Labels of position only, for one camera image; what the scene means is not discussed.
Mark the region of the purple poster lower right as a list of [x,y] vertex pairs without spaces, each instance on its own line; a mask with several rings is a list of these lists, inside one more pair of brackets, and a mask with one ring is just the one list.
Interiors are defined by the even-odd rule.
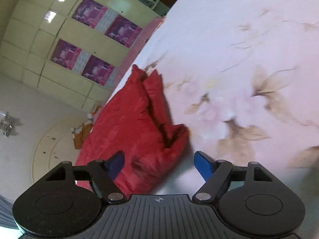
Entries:
[[142,30],[141,27],[122,15],[117,15],[104,35],[130,48]]

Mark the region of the purple poster upper right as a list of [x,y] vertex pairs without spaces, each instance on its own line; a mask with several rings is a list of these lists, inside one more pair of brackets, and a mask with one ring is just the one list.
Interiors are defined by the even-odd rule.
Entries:
[[71,18],[94,29],[107,10],[107,7],[93,0],[82,0]]

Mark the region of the purple poster upper left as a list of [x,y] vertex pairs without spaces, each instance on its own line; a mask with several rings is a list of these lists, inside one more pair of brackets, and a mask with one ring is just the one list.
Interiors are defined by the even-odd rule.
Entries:
[[59,39],[50,60],[66,69],[72,70],[81,51],[80,48]]

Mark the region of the white floral bed sheet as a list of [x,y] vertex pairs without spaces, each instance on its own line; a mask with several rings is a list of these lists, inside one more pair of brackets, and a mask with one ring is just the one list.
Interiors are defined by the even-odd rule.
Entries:
[[318,0],[178,0],[135,59],[193,151],[318,200]]

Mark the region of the pink quilted blanket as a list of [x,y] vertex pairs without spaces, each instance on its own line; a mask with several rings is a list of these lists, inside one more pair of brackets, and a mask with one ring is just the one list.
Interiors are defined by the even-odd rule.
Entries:
[[159,26],[164,22],[165,17],[155,17],[138,35],[137,39],[134,41],[133,45],[129,49],[126,57],[121,62],[120,67],[118,67],[114,86],[117,86],[118,83],[123,78],[124,74],[127,72],[128,68],[131,66],[135,58],[138,56],[140,51],[143,49],[149,38],[153,33],[159,28]]

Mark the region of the cream yellow wardrobe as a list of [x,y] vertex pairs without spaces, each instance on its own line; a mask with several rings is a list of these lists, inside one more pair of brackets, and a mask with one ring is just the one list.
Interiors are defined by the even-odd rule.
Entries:
[[[1,73],[68,105],[90,111],[115,89],[130,48],[105,36],[117,15],[144,29],[159,15],[137,0],[93,0],[108,8],[93,29],[71,18],[82,0],[1,0]],[[59,39],[82,51],[72,70],[50,60]],[[91,56],[115,69],[104,86],[82,76]]]

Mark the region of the purple poster lower left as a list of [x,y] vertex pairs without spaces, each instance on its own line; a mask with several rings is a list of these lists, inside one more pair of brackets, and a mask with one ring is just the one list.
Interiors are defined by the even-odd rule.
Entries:
[[114,71],[115,67],[109,63],[91,56],[82,72],[82,76],[104,86]]

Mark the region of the red puffer jacket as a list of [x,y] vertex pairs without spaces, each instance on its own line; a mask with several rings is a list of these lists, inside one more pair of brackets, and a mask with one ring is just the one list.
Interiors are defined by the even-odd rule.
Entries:
[[188,141],[188,128],[172,123],[162,77],[133,65],[123,88],[100,111],[76,165],[123,151],[125,164],[115,184],[126,197],[148,194],[179,163]]

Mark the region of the purple poster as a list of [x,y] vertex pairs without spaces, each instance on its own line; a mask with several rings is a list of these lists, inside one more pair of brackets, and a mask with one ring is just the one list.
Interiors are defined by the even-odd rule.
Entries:
[[117,15],[104,35],[130,48],[142,30],[141,27],[122,15]]
[[91,56],[82,72],[82,76],[104,86],[114,71],[115,67],[109,63]]
[[80,48],[59,39],[50,60],[66,69],[72,70],[81,51]]
[[93,0],[82,0],[71,18],[94,29],[107,10],[107,7]]

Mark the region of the wall lamp fixture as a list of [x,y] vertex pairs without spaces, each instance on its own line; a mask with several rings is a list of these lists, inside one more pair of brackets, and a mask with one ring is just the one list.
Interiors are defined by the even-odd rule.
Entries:
[[5,137],[9,136],[17,136],[18,132],[16,130],[17,127],[21,126],[20,118],[16,118],[10,115],[8,111],[1,110],[1,133]]

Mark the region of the grey blue curtain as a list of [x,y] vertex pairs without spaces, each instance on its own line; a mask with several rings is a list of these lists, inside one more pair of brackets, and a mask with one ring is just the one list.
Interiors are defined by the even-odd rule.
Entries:
[[13,202],[0,195],[0,226],[8,229],[18,230],[12,214]]

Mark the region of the cream curved headboard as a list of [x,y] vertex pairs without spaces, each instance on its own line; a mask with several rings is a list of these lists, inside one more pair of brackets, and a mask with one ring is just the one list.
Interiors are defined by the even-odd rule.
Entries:
[[79,150],[74,147],[71,129],[80,126],[85,117],[72,117],[50,128],[38,142],[31,164],[31,182],[35,183],[62,161],[76,162]]

